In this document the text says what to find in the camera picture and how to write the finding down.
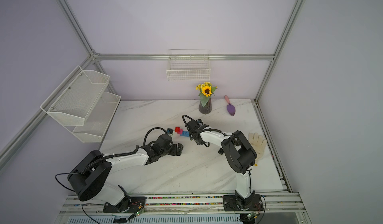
building block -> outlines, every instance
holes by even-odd
[[[183,131],[182,134],[180,134],[180,136],[189,137],[189,132]]]

dark vase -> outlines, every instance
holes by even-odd
[[[211,112],[211,98],[209,99],[209,101],[206,103],[205,107],[202,106],[201,102],[199,102],[199,107],[198,107],[199,111],[204,114],[204,115],[207,115],[208,113]]]

table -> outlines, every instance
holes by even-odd
[[[199,100],[121,101],[100,151],[117,154],[134,150],[136,145],[142,145],[146,132],[153,127],[178,126],[186,130],[183,114],[195,120],[200,118],[204,124],[224,132],[239,130],[246,137],[250,132],[263,133],[250,99],[231,100],[231,103],[236,108],[234,116],[227,112],[225,100],[212,100],[213,110],[207,115],[199,112]],[[152,131],[147,143],[162,133]],[[123,186],[130,194],[234,193],[235,172],[225,155],[218,153],[218,146],[197,145],[189,137],[178,134],[173,135],[173,142],[183,144],[181,156],[167,155],[149,165],[117,171],[107,181]],[[252,168],[251,186],[256,192],[283,189],[267,147],[258,166]]]

wall-mounted shelf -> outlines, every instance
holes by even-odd
[[[104,92],[83,126],[76,126],[72,134],[82,142],[101,142],[121,96]]]
[[[81,70],[48,110],[41,108],[61,125],[84,125],[108,84],[108,75]]]
[[[199,54],[171,54],[174,52],[200,52]],[[210,80],[209,50],[169,50],[166,69],[169,81],[208,81]]]
[[[121,96],[104,92],[108,75],[79,66],[72,71],[76,73],[56,99],[52,93],[40,108],[80,141],[101,142]]]

sunflower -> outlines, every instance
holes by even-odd
[[[211,96],[211,86],[204,86],[204,87],[202,87],[202,93],[206,97]]]

